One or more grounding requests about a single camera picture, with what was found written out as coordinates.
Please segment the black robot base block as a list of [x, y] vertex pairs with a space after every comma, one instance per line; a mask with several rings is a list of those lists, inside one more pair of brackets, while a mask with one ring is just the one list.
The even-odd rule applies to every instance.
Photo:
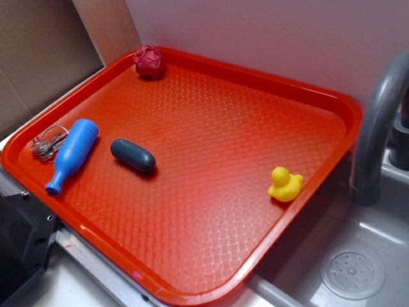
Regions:
[[24, 191], [1, 197], [1, 306], [8, 306], [47, 270], [57, 215]]

